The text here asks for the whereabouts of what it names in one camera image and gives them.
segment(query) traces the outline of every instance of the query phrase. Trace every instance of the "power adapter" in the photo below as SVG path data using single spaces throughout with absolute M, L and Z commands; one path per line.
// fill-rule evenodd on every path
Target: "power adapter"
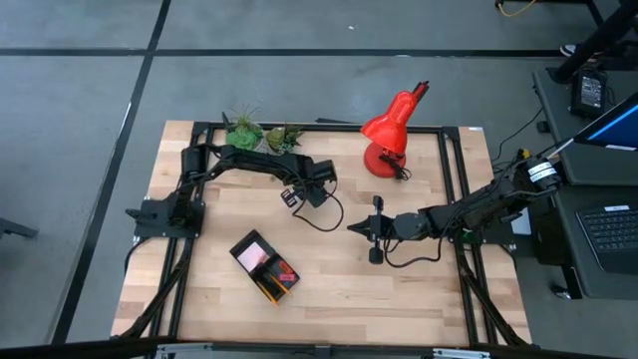
M 595 120 L 605 113 L 606 96 L 606 84 L 598 73 L 580 70 L 572 79 L 569 112 L 588 120 Z

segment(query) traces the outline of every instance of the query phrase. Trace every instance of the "chair leg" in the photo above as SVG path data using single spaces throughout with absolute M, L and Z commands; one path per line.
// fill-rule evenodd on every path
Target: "chair leg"
M 28 226 L 24 226 L 18 224 L 16 222 L 12 222 L 11 220 L 7 220 L 4 218 L 0 218 L 0 237 L 2 234 L 18 234 L 22 235 L 26 238 L 33 238 L 38 234 L 38 231 L 33 228 L 29 228 Z

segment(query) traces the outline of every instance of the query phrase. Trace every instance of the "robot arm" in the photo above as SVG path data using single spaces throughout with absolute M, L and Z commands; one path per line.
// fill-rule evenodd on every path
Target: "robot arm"
M 216 156 L 218 161 L 208 170 L 209 154 Z M 288 206 L 296 203 L 295 197 L 309 201 L 314 207 L 321 205 L 329 196 L 325 182 L 337 180 L 332 161 L 315 164 L 307 156 L 273 156 L 232 145 L 191 146 L 181 151 L 181 176 L 175 191 L 163 200 L 146 199 L 140 209 L 127 209 L 127 214 L 136 220 L 136 236 L 197 237 L 205 203 L 201 198 L 193 198 L 195 188 L 228 170 L 270 174 L 284 185 L 292 184 L 293 191 L 287 189 L 282 194 Z
M 518 218 L 521 210 L 557 191 L 561 183 L 560 176 L 545 159 L 520 161 L 513 166 L 513 171 L 513 177 L 503 173 L 454 204 L 425 207 L 395 218 L 381 214 L 383 200 L 375 196 L 373 205 L 377 213 L 349 225 L 348 229 L 374 243 L 369 259 L 374 264 L 382 264 L 381 240 L 441 238 L 461 229 L 481 232 L 496 220 L 509 222 Z

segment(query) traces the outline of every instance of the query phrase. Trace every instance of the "lamp base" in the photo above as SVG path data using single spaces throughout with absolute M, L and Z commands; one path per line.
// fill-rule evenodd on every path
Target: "lamp base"
M 395 176 L 394 169 L 388 163 L 379 160 L 380 155 L 388 155 L 397 162 L 401 168 L 406 165 L 406 156 L 401 157 L 390 152 L 384 152 L 384 148 L 376 144 L 370 144 L 363 154 L 363 163 L 366 169 L 374 176 L 389 179 Z

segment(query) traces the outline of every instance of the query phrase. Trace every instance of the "lamp shade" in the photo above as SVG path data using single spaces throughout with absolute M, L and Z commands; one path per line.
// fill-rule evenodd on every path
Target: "lamp shade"
M 426 82 L 420 83 L 412 93 L 400 92 L 395 96 L 388 111 L 364 125 L 361 128 L 361 133 L 374 144 L 390 152 L 404 154 L 408 145 L 406 125 L 427 89 L 428 83 Z

